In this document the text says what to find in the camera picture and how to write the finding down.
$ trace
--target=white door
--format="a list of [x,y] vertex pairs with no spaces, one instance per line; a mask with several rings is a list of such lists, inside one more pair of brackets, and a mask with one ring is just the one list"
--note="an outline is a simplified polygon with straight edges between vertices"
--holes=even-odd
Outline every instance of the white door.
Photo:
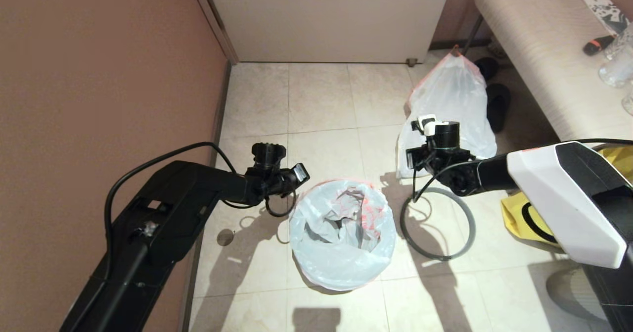
[[424,59],[446,0],[213,0],[239,61]]

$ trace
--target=plastic trash bag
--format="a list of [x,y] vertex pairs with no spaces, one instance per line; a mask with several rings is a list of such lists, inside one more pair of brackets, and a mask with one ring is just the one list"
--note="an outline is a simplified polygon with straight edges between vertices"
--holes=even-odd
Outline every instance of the plastic trash bag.
[[446,55],[409,96],[411,115],[398,136],[398,178],[413,177],[406,150],[426,143],[425,136],[411,130],[411,122],[419,116],[459,122],[459,145],[478,158],[497,153],[495,134],[486,118],[486,81],[475,64],[458,52],[453,55],[455,52]]
[[387,199],[371,184],[326,181],[297,202],[290,244],[308,280],[347,291],[371,282],[389,265],[396,226]]

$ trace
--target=baseboard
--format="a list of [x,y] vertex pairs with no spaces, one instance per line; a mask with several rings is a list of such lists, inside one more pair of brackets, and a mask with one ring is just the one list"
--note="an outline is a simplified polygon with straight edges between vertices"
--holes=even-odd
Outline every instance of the baseboard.
[[[487,46],[488,44],[490,44],[490,41],[491,41],[490,39],[474,39],[473,42],[470,44],[470,46],[471,47]],[[429,46],[429,50],[442,50],[443,48],[452,48],[455,45],[459,46],[459,48],[464,48],[467,42],[468,42],[468,39],[459,39],[459,40],[452,40],[452,41],[434,41]]]
[[[220,101],[215,111],[215,119],[213,121],[213,135],[211,140],[214,143],[220,143],[220,134],[222,133],[222,122],[224,120],[224,107],[226,106],[226,95],[228,95],[228,82],[231,76],[231,63],[226,61],[226,67],[224,70],[224,80],[222,81],[222,92],[220,93]],[[216,160],[218,158],[217,152],[210,151],[209,165],[215,167]],[[179,332],[188,332],[189,321],[191,319],[191,305],[193,303],[194,291],[196,289],[196,276],[198,263],[200,261],[200,251],[202,250],[202,239],[204,237],[204,231],[200,233],[192,248],[192,259],[190,259],[187,267],[187,281],[185,282],[185,291],[183,297],[184,308],[181,308],[181,323]]]

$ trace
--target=tile floor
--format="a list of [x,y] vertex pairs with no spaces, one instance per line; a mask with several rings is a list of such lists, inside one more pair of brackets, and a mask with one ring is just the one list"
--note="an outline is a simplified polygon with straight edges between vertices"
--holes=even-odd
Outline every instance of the tile floor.
[[[231,73],[220,146],[239,172],[252,163],[256,142],[287,147],[288,163],[303,162],[307,190],[325,179],[354,177],[386,195],[398,222],[410,183],[396,180],[395,148],[412,87],[448,51],[432,51],[424,64],[242,63]],[[474,48],[469,57],[486,55]],[[557,138],[527,87],[506,66],[493,82],[512,90],[508,122],[497,135],[499,152]],[[389,267],[350,293],[326,293],[298,273],[286,219],[260,206],[235,210],[219,204],[204,232],[190,329],[225,332],[597,332],[558,309],[544,282],[569,267],[564,257],[531,248],[506,232],[499,200],[505,192],[466,198],[478,235],[468,254],[433,262],[402,237]],[[459,208],[436,194],[410,210],[409,230],[430,250],[454,253],[468,226]],[[222,229],[235,231],[228,246]]]

